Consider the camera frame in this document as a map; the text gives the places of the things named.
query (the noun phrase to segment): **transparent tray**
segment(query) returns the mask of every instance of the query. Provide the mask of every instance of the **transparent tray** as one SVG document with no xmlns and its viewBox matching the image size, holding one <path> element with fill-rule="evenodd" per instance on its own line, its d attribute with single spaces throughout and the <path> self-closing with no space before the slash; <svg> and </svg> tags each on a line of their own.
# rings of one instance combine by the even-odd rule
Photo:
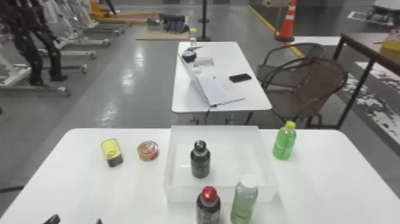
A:
<svg viewBox="0 0 400 224">
<path fill-rule="evenodd" d="M 190 171 L 190 152 L 197 140 L 205 141 L 211 153 L 210 174 L 203 179 Z M 213 186 L 222 202 L 231 203 L 235 186 L 244 174 L 257 176 L 258 202 L 272 200 L 277 182 L 256 126 L 171 127 L 164 176 L 169 201 L 194 203 L 204 186 Z"/>
</svg>

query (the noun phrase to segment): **floor marking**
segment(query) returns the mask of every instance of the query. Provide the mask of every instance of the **floor marking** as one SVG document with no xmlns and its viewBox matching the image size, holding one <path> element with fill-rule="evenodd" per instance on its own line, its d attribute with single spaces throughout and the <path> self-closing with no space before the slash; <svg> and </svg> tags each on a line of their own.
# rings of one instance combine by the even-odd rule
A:
<svg viewBox="0 0 400 224">
<path fill-rule="evenodd" d="M 336 46 L 339 40 L 340 36 L 295 36 L 295 41 L 292 44 L 312 42 L 324 46 Z"/>
<path fill-rule="evenodd" d="M 374 20 L 367 20 L 367 19 L 365 19 L 365 18 L 356 18 L 356 17 L 354 17 L 354 16 L 357 15 L 357 14 L 361 14 L 361 15 L 363 15 L 364 17 L 367 16 L 367 13 L 352 11 L 352 12 L 347 16 L 347 18 L 349 18 L 349 19 L 351 19 L 351 20 L 362 21 L 362 22 L 365 22 L 365 23 L 373 23 L 373 24 L 378 24 L 378 25 L 383 25 L 383 26 L 391 26 L 389 23 L 384 23 L 384 22 L 379 22 L 379 21 L 374 21 Z"/>
<path fill-rule="evenodd" d="M 262 15 L 260 15 L 253 7 L 251 7 L 250 5 L 247 6 L 250 11 L 252 11 L 272 32 L 276 32 L 277 35 L 279 35 L 279 31 L 276 31 L 275 27 L 271 25 L 271 23 L 269 23 L 266 19 L 264 19 L 262 17 Z M 290 42 L 285 42 L 286 45 L 290 45 L 292 43 Z M 297 47 L 292 46 L 290 47 L 290 50 L 292 50 L 293 53 L 295 53 L 295 55 L 297 57 L 304 57 L 304 54 L 299 51 L 299 49 L 297 49 Z"/>
<path fill-rule="evenodd" d="M 342 89 L 347 97 L 351 97 L 357 84 L 357 78 L 349 73 L 347 84 Z M 355 103 L 363 108 L 366 115 L 400 145 L 400 116 L 391 109 L 385 100 L 377 94 L 368 92 L 368 87 L 363 85 Z"/>
<path fill-rule="evenodd" d="M 360 66 L 362 69 L 367 67 L 368 62 L 356 62 L 356 65 Z M 383 84 L 390 87 L 394 91 L 400 94 L 400 77 L 395 73 L 392 73 L 387 68 L 375 63 L 370 71 L 370 74 L 380 80 Z"/>
</svg>

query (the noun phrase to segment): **white bottle cap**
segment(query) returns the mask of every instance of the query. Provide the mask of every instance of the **white bottle cap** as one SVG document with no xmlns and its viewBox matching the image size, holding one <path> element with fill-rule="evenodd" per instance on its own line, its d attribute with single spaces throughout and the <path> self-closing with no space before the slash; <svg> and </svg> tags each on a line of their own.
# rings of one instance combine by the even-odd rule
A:
<svg viewBox="0 0 400 224">
<path fill-rule="evenodd" d="M 245 174 L 240 179 L 240 182 L 247 188 L 256 188 L 258 187 L 258 180 L 255 175 Z"/>
</svg>

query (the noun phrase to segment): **red cap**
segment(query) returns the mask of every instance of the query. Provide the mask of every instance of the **red cap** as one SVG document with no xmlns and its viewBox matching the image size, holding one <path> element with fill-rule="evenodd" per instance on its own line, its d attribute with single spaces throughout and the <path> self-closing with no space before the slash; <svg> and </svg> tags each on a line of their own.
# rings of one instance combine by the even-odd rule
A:
<svg viewBox="0 0 400 224">
<path fill-rule="evenodd" d="M 217 190 L 213 186 L 205 186 L 201 192 L 201 197 L 206 202 L 214 202 L 217 199 Z"/>
</svg>

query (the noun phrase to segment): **orange traffic cone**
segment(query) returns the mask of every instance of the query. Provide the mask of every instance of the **orange traffic cone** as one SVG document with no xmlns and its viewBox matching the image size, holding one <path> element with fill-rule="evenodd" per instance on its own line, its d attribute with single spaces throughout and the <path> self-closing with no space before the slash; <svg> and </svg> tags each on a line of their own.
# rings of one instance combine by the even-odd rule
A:
<svg viewBox="0 0 400 224">
<path fill-rule="evenodd" d="M 296 2 L 297 0 L 292 0 L 290 2 L 283 26 L 279 31 L 279 35 L 275 36 L 277 41 L 292 42 L 295 40 L 293 37 L 293 28 L 295 25 Z"/>
</svg>

